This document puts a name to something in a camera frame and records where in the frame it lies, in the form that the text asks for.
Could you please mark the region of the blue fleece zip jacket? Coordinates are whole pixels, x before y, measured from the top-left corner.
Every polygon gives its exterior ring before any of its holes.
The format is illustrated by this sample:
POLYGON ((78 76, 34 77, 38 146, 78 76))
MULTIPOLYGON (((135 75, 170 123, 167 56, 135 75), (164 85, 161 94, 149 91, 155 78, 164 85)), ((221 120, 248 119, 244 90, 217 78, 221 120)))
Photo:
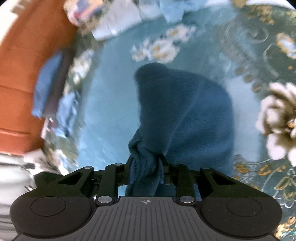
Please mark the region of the blue fleece zip jacket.
POLYGON ((134 75, 140 125, 128 149, 132 162, 127 196, 174 195, 164 185, 163 155, 190 170, 233 170, 234 113, 224 88, 208 78, 151 63, 134 75))

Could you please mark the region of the folded blue clothes stack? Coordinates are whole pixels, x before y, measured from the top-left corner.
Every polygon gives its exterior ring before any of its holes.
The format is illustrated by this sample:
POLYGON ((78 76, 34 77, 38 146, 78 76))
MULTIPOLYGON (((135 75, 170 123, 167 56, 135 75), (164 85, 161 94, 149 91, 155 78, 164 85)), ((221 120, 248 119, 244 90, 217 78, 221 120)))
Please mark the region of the folded blue clothes stack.
POLYGON ((75 94, 63 97, 68 71, 75 51, 63 48, 51 56, 41 67, 33 95, 32 116, 55 120, 52 131, 61 137, 68 133, 75 94))

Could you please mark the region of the teal floral bed blanket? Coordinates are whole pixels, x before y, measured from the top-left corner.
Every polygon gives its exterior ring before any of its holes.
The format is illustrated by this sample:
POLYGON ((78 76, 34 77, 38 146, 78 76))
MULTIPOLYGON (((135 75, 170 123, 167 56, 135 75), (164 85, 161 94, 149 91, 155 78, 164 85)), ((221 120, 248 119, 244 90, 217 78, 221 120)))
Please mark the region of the teal floral bed blanket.
POLYGON ((210 6, 180 25, 144 22, 104 43, 79 39, 87 75, 67 101, 74 121, 51 130, 48 151, 66 171, 133 157, 131 197, 96 214, 83 240, 222 240, 189 209, 140 195, 165 187, 164 155, 192 170, 214 168, 273 196, 275 232, 295 240, 295 167, 273 159, 261 130, 269 85, 295 83, 295 10, 275 4, 210 6))

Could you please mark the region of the grey floral pillow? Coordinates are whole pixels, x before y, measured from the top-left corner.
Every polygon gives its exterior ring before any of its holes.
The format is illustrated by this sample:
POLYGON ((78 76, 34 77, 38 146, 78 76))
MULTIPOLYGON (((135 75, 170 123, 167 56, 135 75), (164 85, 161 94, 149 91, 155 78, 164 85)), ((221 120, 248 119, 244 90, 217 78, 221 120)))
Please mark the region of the grey floral pillow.
POLYGON ((65 1, 63 8, 81 35, 91 33, 97 40, 116 36, 143 21, 134 1, 65 1))

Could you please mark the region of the light blue garment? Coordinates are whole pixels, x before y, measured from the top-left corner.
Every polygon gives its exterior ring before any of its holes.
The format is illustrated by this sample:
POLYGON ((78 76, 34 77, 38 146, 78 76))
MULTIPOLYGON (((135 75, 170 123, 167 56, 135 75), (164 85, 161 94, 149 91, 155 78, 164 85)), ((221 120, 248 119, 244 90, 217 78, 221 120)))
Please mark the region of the light blue garment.
POLYGON ((134 1, 145 20, 164 17, 168 23, 180 22, 184 13, 197 11, 206 1, 134 1))

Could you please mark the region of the orange wooden bed frame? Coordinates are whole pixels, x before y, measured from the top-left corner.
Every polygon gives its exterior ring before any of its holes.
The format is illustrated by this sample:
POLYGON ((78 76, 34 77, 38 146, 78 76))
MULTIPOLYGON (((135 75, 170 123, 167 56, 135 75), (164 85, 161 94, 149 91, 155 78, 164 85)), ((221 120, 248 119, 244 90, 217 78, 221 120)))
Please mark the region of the orange wooden bed frame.
POLYGON ((1 153, 22 155, 43 147, 44 121, 32 116, 41 66, 70 46, 77 28, 60 0, 31 1, 1 43, 1 153))

